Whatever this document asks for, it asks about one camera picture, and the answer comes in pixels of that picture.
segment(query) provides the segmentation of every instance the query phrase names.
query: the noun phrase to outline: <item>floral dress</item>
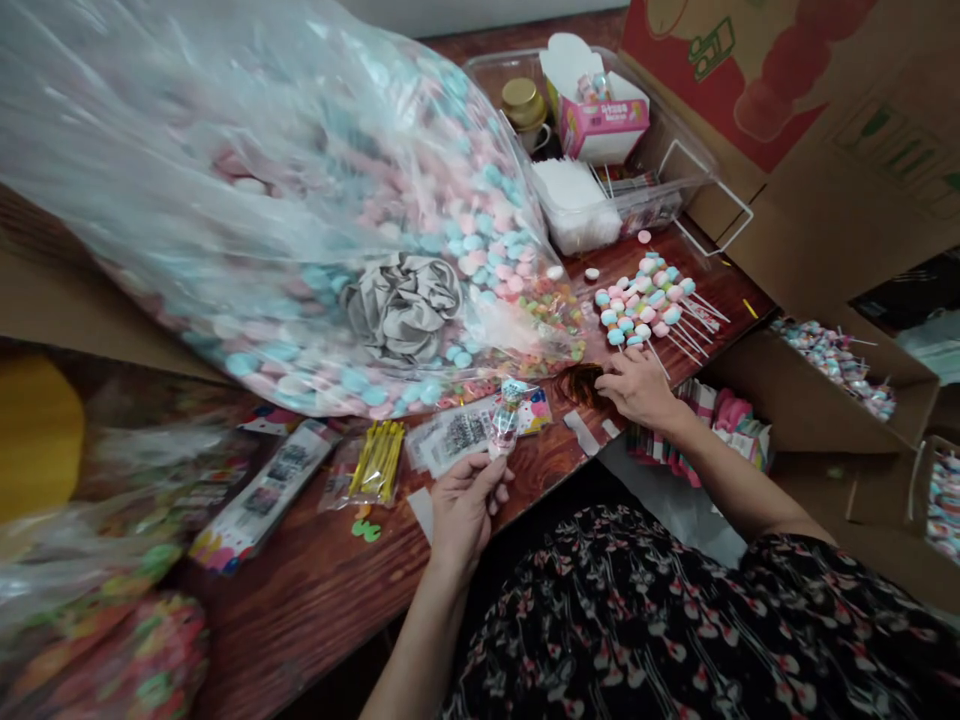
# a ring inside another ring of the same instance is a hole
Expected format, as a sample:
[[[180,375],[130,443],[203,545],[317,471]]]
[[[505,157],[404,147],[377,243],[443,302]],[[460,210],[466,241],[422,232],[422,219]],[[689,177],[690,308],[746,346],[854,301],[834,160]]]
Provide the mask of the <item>floral dress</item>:
[[[842,550],[755,542],[739,570],[625,505],[516,564],[442,717],[960,718],[958,637]]]

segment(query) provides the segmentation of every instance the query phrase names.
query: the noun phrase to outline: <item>gray cloth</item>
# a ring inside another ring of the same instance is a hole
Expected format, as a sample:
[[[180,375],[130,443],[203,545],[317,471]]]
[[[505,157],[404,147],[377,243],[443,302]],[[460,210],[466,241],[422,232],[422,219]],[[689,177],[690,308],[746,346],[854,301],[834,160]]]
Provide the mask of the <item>gray cloth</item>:
[[[458,315],[463,296],[449,263],[397,253],[367,265],[340,304],[375,358],[409,367],[436,357],[443,326]]]

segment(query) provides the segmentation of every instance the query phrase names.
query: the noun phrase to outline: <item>plastic container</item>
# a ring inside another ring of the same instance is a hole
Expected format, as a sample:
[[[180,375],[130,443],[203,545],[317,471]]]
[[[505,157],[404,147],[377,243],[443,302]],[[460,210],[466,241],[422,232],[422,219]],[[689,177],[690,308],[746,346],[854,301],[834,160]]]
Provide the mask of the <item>plastic container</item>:
[[[643,170],[657,173],[660,184],[630,191],[613,199],[623,221],[620,237],[635,237],[644,228],[661,227],[676,220],[701,186],[717,181],[717,161],[663,99],[615,53],[601,47],[591,49],[603,59],[606,72],[616,72],[650,97],[650,127],[640,138],[631,159]],[[517,77],[530,78],[541,94],[547,97],[547,83],[540,68],[540,51],[537,48],[481,55],[468,60],[463,70],[486,92],[497,108],[502,105],[500,91],[504,84]],[[507,122],[502,115],[501,122]],[[540,202],[551,230],[557,225],[555,219],[558,217],[564,219],[564,227],[586,228],[586,234],[580,238],[555,238],[558,249],[564,255],[607,244],[598,243],[596,238],[590,237],[589,230],[592,225],[589,218],[602,212],[603,203],[573,211],[561,210],[552,206],[549,198],[542,193]]]

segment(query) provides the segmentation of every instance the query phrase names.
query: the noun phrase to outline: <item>woman's right hand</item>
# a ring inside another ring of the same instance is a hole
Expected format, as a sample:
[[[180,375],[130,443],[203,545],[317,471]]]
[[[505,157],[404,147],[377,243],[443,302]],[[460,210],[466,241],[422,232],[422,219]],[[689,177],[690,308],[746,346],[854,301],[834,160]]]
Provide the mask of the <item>woman's right hand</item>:
[[[614,355],[594,384],[628,420],[666,434],[689,417],[690,408],[670,392],[667,378],[650,351],[635,347]]]

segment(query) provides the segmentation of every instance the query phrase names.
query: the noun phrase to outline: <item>brown wooden tabletop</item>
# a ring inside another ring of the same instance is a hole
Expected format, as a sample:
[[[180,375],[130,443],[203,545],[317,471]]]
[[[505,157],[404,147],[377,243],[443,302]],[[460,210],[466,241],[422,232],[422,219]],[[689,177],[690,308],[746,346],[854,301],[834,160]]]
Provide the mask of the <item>brown wooden tabletop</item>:
[[[478,54],[544,47],[552,33],[562,30],[576,32],[588,43],[615,48],[623,13],[594,13],[427,44],[457,63]],[[586,322],[598,328],[588,358],[610,353],[599,332],[594,292],[621,276],[633,277],[638,261],[650,249],[696,280],[698,292],[731,320],[705,348],[711,356],[756,322],[743,300],[760,317],[773,309],[772,301],[743,272],[720,257],[704,258],[671,226],[655,234],[648,247],[624,241],[581,259],[565,260]],[[601,271],[597,283],[584,279],[587,267]],[[667,339],[656,340],[655,347],[675,385],[699,370]],[[518,442],[510,459],[517,479],[495,529],[516,519],[587,460],[561,420],[573,406],[557,394],[552,381],[543,384],[554,422]],[[578,411],[601,445],[610,439],[601,428],[604,419],[611,417],[618,428],[625,427],[616,413]],[[212,631],[210,669],[196,699],[196,717],[241,720],[275,714],[409,605],[430,546],[405,498],[430,479],[413,473],[406,458],[402,463],[395,507],[377,507],[370,515],[371,523],[382,526],[375,543],[351,534],[353,512],[317,513],[323,483],[315,480],[262,553],[235,577],[212,577],[193,566],[182,569],[176,584],[203,602]]]

